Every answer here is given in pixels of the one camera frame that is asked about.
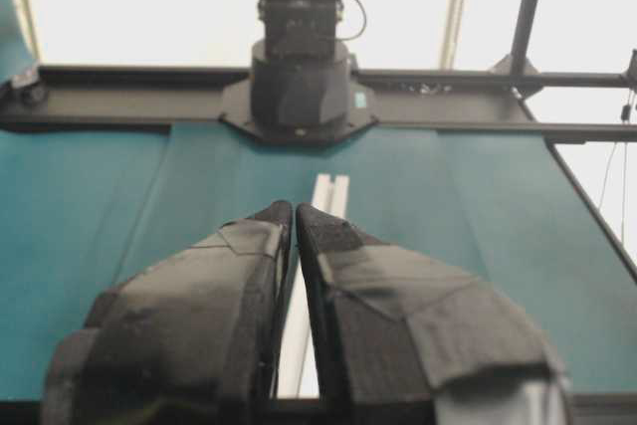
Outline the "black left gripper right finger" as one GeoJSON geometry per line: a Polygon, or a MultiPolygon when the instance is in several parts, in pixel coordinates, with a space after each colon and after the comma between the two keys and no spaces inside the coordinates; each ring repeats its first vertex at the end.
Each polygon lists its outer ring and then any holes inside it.
{"type": "Polygon", "coordinates": [[[319,235],[332,338],[358,424],[568,424],[565,367],[482,278],[342,220],[319,235]]]}

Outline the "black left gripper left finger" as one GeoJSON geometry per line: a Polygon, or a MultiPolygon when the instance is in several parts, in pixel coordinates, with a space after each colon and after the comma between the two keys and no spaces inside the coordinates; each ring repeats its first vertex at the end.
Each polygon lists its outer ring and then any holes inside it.
{"type": "Polygon", "coordinates": [[[276,382],[293,208],[272,203],[100,293],[58,345],[47,424],[250,424],[276,382]]]}

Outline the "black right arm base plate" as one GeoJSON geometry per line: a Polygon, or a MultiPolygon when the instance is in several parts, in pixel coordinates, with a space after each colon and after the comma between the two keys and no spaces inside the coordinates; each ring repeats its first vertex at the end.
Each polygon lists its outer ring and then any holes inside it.
{"type": "Polygon", "coordinates": [[[356,82],[316,97],[294,88],[274,99],[253,96],[246,80],[224,89],[219,119],[266,144],[324,147],[378,124],[377,107],[374,91],[356,82]]]}

